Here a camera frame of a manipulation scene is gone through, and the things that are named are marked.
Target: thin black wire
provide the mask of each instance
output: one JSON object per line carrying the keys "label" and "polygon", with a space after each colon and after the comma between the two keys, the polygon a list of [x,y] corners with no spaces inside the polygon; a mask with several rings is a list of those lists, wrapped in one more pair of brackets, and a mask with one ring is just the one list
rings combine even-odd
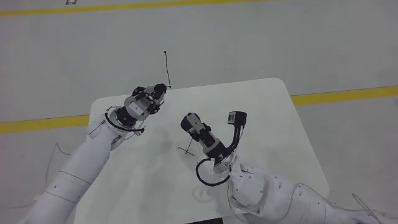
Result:
{"label": "thin black wire", "polygon": [[[59,145],[58,143],[56,143],[56,144],[54,145],[54,149],[52,150],[49,163],[47,164],[47,168],[46,168],[46,170],[45,170],[45,183],[44,183],[43,192],[44,192],[44,190],[47,188],[47,184],[48,184],[48,182],[49,182],[50,165],[51,165],[52,159],[53,159],[53,157],[54,157],[54,153],[55,153],[55,149],[56,149],[56,148],[58,148],[58,150],[59,150],[62,154],[67,155],[67,156],[70,156],[69,153],[66,153],[65,151],[63,151],[63,150],[61,149],[61,147],[60,147],[60,145]],[[31,202],[29,202],[29,203],[27,203],[27,204],[20,205],[20,206],[14,206],[14,207],[7,207],[7,208],[9,208],[9,209],[26,208],[26,207],[29,207],[30,205],[32,205],[32,204],[35,203],[35,202],[36,202],[36,198],[33,199],[33,201],[31,201]]]}
{"label": "thin black wire", "polygon": [[188,152],[189,147],[191,147],[192,139],[193,139],[193,138],[191,138],[191,141],[189,142],[189,146],[188,146],[187,150],[185,151],[185,154]]}
{"label": "thin black wire", "polygon": [[164,51],[164,55],[166,56],[166,71],[167,71],[167,78],[169,79],[169,85],[167,87],[171,88],[172,84],[170,83],[170,75],[169,75],[169,68],[167,67],[167,52]]}
{"label": "thin black wire", "polygon": [[116,125],[109,119],[108,113],[105,113],[104,115],[105,115],[105,118],[106,118],[107,122],[108,122],[109,124],[111,124],[111,126],[115,127],[116,129],[119,129],[119,130],[122,130],[122,131],[127,131],[127,132],[132,132],[132,131],[134,131],[134,132],[141,132],[141,133],[143,133],[143,132],[145,131],[144,128],[140,128],[140,129],[126,129],[126,128],[123,128],[123,127],[116,126]]}
{"label": "thin black wire", "polygon": [[229,180],[229,175],[228,175],[227,177],[225,177],[224,180],[222,180],[222,181],[220,181],[220,182],[216,182],[215,184],[211,184],[211,183],[209,183],[209,182],[205,182],[205,181],[200,177],[200,175],[199,175],[199,166],[200,166],[202,163],[206,162],[206,161],[210,161],[210,158],[205,158],[204,160],[200,161],[200,162],[197,164],[196,168],[195,168],[195,172],[197,173],[198,180],[199,180],[201,183],[203,183],[203,184],[205,184],[206,186],[209,186],[209,187],[215,187],[215,186],[221,185],[221,184],[223,184],[223,183],[225,183],[225,182],[227,182],[227,181]]}

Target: white casing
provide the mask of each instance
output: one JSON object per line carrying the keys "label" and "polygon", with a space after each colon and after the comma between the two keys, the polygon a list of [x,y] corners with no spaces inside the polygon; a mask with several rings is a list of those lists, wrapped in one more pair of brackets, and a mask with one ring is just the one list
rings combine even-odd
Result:
{"label": "white casing", "polygon": [[64,224],[84,193],[109,159],[112,140],[118,133],[108,124],[99,135],[83,143],[58,172],[28,213],[27,224]]}
{"label": "white casing", "polygon": [[[241,171],[236,168],[234,164],[230,173],[228,198],[232,206],[251,214],[244,215],[250,224],[379,224],[365,210],[331,205],[306,185],[291,184],[244,164],[240,164]],[[383,224],[398,224],[396,218],[377,211],[373,214]]]}

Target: white table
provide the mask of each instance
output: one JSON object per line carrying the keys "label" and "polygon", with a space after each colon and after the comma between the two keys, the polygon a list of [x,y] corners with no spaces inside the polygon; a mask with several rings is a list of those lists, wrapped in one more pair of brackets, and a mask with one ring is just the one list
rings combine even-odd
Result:
{"label": "white table", "polygon": [[[90,120],[127,95],[101,98]],[[284,83],[277,78],[169,90],[160,111],[147,118],[142,136],[125,141],[77,206],[76,224],[190,223],[231,215],[226,184],[209,188],[196,175],[199,160],[187,148],[190,136],[180,127],[195,112],[228,146],[230,111],[248,114],[238,147],[243,163],[301,182],[327,196],[329,186]],[[190,152],[201,155],[193,142]]]}

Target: black cable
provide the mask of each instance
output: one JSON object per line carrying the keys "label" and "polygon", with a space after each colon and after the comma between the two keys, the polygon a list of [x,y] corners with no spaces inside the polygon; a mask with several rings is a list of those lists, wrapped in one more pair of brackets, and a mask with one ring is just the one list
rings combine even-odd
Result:
{"label": "black cable", "polygon": [[228,181],[229,175],[228,175],[227,177],[225,177],[224,180],[222,180],[222,181],[220,181],[220,182],[216,182],[216,183],[214,183],[214,184],[211,184],[211,183],[209,183],[209,182],[205,182],[202,178],[200,178],[200,175],[199,175],[199,166],[200,166],[202,163],[206,162],[206,161],[210,161],[210,158],[205,158],[204,160],[200,161],[200,162],[197,164],[197,167],[195,168],[195,171],[196,171],[196,173],[197,173],[198,180],[199,180],[201,183],[203,183],[203,184],[205,184],[206,186],[209,186],[209,187],[214,187],[214,186],[221,185],[221,184],[225,183],[226,181]]}
{"label": "black cable", "polygon": [[126,128],[123,128],[123,127],[116,126],[116,125],[115,125],[114,123],[112,123],[112,121],[108,118],[108,113],[105,113],[105,118],[106,118],[107,122],[108,122],[109,124],[111,124],[111,126],[115,127],[116,129],[122,130],[122,131],[127,131],[127,132],[129,132],[129,133],[132,132],[132,131],[138,131],[138,132],[143,133],[143,132],[145,131],[144,128],[141,128],[141,129],[126,129]]}
{"label": "black cable", "polygon": [[164,51],[164,55],[166,56],[166,71],[167,71],[167,78],[169,79],[169,85],[167,87],[171,88],[172,84],[170,83],[170,75],[169,75],[169,68],[167,67],[167,52]]}

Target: black square marker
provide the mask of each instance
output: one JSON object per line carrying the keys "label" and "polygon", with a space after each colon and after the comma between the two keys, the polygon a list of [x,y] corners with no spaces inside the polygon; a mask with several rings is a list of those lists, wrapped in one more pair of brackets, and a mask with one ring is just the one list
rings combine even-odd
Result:
{"label": "black square marker", "polygon": [[67,0],[65,4],[76,4],[77,0]]}

